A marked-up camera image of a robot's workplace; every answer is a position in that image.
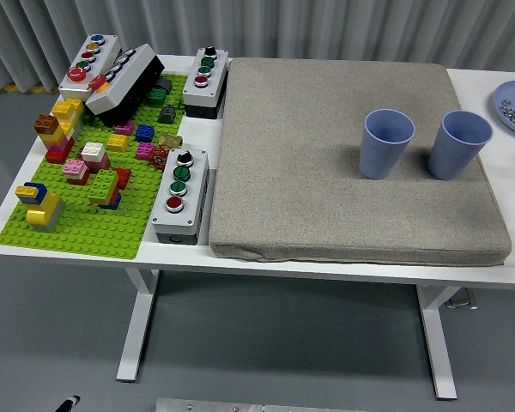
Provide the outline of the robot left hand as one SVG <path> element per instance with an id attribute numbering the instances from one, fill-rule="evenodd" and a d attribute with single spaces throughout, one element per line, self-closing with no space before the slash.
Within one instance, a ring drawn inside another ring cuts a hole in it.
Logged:
<path id="1" fill-rule="evenodd" d="M 71 412 L 72 409 L 81 401 L 81 397 L 73 395 L 65 399 L 55 410 L 55 412 Z"/>

